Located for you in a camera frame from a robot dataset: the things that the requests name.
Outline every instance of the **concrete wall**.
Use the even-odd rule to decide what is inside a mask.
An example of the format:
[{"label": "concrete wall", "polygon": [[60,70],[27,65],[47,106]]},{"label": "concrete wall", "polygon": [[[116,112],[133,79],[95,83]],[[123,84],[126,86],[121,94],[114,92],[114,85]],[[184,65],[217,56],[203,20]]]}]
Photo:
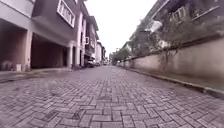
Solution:
[{"label": "concrete wall", "polygon": [[31,68],[56,68],[66,67],[64,56],[66,47],[49,42],[32,42],[31,48]]},{"label": "concrete wall", "polygon": [[224,82],[224,38],[171,51],[168,63],[163,54],[123,62],[126,67],[165,72],[209,81]]},{"label": "concrete wall", "polygon": [[0,65],[3,70],[3,63],[11,63],[15,68],[16,64],[25,64],[26,58],[26,34],[25,30],[12,29],[0,36]]}]

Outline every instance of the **building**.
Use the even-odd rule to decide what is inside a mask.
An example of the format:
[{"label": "building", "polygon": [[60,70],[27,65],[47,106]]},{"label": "building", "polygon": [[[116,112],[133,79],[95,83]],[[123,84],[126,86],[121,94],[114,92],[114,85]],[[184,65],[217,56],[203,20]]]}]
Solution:
[{"label": "building", "polygon": [[195,25],[207,23],[212,25],[211,22],[222,20],[223,6],[224,2],[222,0],[158,0],[132,34],[130,40],[142,29],[150,30],[156,27],[155,22],[162,23],[162,26],[164,26],[167,17],[171,22],[181,23],[187,17]]},{"label": "building", "polygon": [[85,64],[88,61],[96,60],[97,40],[99,36],[97,31],[99,30],[94,16],[88,17],[87,29],[86,29],[86,44],[85,44]]},{"label": "building", "polygon": [[96,46],[96,63],[102,62],[102,44],[100,42],[97,42]]},{"label": "building", "polygon": [[106,49],[105,49],[105,47],[104,46],[102,46],[102,56],[101,56],[101,59],[102,59],[102,61],[103,61],[103,63],[107,63],[107,58],[106,58]]},{"label": "building", "polygon": [[84,0],[0,0],[0,11],[1,70],[81,67],[86,43],[95,52],[98,26]]}]

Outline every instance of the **window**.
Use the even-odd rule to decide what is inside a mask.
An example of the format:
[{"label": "window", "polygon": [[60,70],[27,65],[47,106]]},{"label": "window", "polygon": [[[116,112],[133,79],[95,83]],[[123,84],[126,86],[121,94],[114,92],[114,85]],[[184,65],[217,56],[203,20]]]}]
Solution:
[{"label": "window", "polygon": [[89,44],[89,37],[86,37],[86,44]]},{"label": "window", "polygon": [[60,16],[71,26],[74,28],[75,26],[75,15],[65,3],[64,0],[59,0],[57,12]]},{"label": "window", "polygon": [[176,21],[181,21],[185,17],[186,17],[186,10],[184,6],[179,8],[176,12],[173,13],[173,19]]}]

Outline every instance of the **street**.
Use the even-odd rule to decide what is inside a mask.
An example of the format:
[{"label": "street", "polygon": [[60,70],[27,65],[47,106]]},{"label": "street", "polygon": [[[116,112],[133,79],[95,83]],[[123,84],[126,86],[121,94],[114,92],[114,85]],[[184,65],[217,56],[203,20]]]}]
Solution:
[{"label": "street", "polygon": [[0,84],[0,128],[224,128],[224,101],[104,66]]}]

